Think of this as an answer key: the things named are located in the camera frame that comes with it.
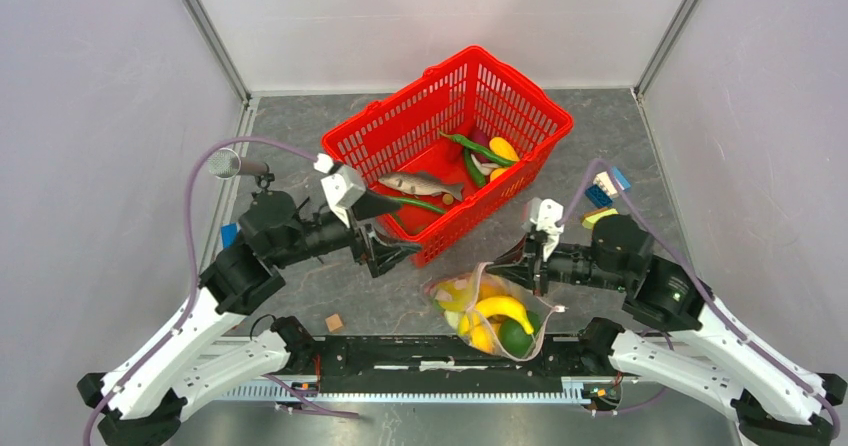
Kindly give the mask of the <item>yellow toy lemon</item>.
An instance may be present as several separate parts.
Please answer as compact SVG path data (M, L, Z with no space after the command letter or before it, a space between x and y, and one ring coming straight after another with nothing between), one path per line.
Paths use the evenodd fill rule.
M502 137L493 137L489 141L490 150L500 158L511 162L518 162L519 155L513 146Z

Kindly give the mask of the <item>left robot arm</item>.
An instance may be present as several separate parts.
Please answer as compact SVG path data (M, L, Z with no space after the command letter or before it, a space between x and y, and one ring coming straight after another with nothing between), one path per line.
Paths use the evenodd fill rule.
M379 277L421 249L368 223L348 226L332 212L305 219L282 191L255 194L238 224L234 241L200 273L192 297L140 351L122 367L88 373L78 382L106 444L163 445L182 423L236 386L283 368L306 371L314 347L293 317L227 353L196 361L283 288L281 269L348 249L356 263Z

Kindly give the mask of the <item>blue green white block stack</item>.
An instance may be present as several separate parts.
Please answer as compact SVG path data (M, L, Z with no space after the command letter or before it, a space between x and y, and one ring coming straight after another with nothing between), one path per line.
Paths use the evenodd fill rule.
M225 249L231 246L235 242L238 232L239 228L236 223L229 223L221 226L219 230L221 248Z

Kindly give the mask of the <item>yellow toy banana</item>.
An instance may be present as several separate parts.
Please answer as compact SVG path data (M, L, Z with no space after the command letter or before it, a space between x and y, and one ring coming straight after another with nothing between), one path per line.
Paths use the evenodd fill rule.
M457 331L460 335L468 334L484 319L493 316L506 316L517 321L527 334L534 335L536 332L525 306L511 296L493 296L477 302L461 317Z

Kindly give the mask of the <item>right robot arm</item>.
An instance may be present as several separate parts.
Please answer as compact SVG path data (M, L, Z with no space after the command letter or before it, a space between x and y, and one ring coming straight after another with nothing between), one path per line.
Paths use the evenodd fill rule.
M488 270L536 293L552 283L619 291L634 320L697 351L692 358L656 348L596 317L579 337L585 371L655 381L733 420L757 445L830 444L841 430L836 407L846 381L808 371L765 344L681 262L656 255L654 243L631 217L613 215L595 224L588 245L554 244L531 231Z

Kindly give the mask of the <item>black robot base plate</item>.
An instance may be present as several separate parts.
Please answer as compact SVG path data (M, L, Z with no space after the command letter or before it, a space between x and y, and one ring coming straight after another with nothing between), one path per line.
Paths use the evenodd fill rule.
M326 336L279 376L315 376L322 393L554 393L564 378L613 378L572 335L548 334L534 358L488 355L456 336Z

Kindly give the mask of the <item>grey toy fish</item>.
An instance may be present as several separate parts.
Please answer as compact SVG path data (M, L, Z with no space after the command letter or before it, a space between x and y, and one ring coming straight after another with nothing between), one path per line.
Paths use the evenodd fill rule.
M407 195L439 196L448 194L457 201L463 200L462 183L448 184L426 172L390 172L379 177L378 183Z

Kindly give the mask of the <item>clear zip top bag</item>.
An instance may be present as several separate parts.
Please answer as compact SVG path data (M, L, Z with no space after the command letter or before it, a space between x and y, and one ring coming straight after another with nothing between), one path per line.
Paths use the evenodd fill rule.
M541 351L550 319L567 307L489 272L489 265L481 262L470 272L439 280L424 294L468 346L491 356L529 361Z

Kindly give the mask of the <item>long green toy chili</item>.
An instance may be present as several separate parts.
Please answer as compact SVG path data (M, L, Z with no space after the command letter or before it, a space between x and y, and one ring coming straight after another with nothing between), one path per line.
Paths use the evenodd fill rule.
M444 214L447 213L447 211L445 209L437 207L433 204L430 204L426 201L422 201L422 200L419 200L419 199L408 198L408 197L399 197L399 196L390 196L390 199L397 202L397 203L400 203L402 205L413 206L413 207L420 208L420 209L423 209L423 210L426 210L426 211L430 211L430 212L433 212L433 213L439 214L439 215L444 215Z

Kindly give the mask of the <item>dark blue toy block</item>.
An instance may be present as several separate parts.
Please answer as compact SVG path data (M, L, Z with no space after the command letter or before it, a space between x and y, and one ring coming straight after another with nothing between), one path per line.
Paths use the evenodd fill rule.
M589 186L584 195L596 209L608 208L613 204L612 198L598 185Z

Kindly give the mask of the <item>silver mesh microphone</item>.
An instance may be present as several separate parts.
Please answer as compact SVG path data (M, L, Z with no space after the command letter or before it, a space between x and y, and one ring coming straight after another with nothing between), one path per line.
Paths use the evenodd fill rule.
M206 159L208 171L219 179L237 176L261 177L270 173L267 163L250 160L231 148L220 148Z

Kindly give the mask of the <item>white blue toy block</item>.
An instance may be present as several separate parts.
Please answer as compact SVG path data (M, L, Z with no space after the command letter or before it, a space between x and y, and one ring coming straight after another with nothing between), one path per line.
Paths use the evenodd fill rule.
M611 199L617 198L622 191L627 192L631 188L630 182L617 167L596 174L593 184Z

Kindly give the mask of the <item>red plastic basket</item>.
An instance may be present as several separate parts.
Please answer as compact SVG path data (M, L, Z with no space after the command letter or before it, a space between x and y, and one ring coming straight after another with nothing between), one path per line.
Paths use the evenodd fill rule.
M423 267L531 184L573 126L572 116L533 81L473 45L372 102L325 133L321 145L380 194L392 191L378 178L395 171L463 184L463 200L451 205L439 197L420 199L445 209L444 215L405 205L379 219L392 236L421 245L412 261ZM439 134L470 137L476 130L504 138L520 157L485 186L466 167L462 146Z

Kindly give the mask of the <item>small wooden cube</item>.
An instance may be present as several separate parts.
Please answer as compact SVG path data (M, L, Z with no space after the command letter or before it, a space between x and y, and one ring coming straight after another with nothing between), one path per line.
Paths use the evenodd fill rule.
M325 325L327 327L327 331L331 334L335 334L345 327L343 319L339 314L333 314L326 317Z

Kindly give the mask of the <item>green toy avocado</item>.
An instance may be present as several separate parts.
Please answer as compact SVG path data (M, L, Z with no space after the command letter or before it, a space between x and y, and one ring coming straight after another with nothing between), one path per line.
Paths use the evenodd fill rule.
M513 319L506 319L501 323L498 338L502 348L518 358L525 358L532 351L535 342L534 336L527 334Z

